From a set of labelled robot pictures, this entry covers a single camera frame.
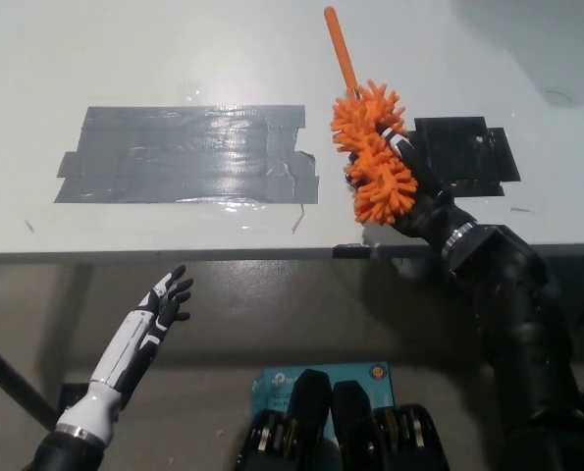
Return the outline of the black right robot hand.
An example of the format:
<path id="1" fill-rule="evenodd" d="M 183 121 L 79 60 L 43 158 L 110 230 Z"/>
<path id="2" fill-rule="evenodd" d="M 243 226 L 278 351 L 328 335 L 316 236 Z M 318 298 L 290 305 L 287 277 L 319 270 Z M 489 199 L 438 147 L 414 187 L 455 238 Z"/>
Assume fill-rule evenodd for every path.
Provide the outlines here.
<path id="1" fill-rule="evenodd" d="M 440 180 L 407 137 L 383 124 L 379 124 L 377 130 L 417 180 L 412 207 L 394 216 L 391 226 L 405 236 L 420 237 L 431 246 L 450 251 L 460 238 L 477 226 L 476 220 L 455 205 L 452 194 L 442 188 Z"/>

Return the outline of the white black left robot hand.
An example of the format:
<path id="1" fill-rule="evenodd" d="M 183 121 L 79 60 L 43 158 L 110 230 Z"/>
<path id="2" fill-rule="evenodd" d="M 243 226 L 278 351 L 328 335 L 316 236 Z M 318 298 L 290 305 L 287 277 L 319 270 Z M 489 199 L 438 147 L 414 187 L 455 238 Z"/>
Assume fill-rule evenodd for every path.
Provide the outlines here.
<path id="1" fill-rule="evenodd" d="M 155 358 L 169 329 L 189 319 L 181 305 L 192 279 L 181 265 L 161 279 L 124 319 L 88 383 L 86 394 L 58 419 L 56 430 L 108 446 L 114 423 Z"/>

